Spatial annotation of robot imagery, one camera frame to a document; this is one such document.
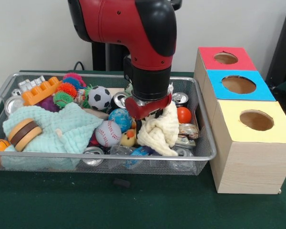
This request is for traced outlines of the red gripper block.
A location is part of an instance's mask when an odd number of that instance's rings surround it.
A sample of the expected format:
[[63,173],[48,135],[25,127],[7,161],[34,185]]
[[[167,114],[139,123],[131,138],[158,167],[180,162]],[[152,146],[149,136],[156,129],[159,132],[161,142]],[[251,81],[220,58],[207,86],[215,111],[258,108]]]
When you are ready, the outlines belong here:
[[167,94],[164,98],[152,101],[142,101],[135,96],[130,96],[125,100],[126,110],[136,122],[136,136],[138,136],[143,121],[142,119],[154,113],[158,118],[163,114],[163,109],[167,107],[172,100],[172,94]]

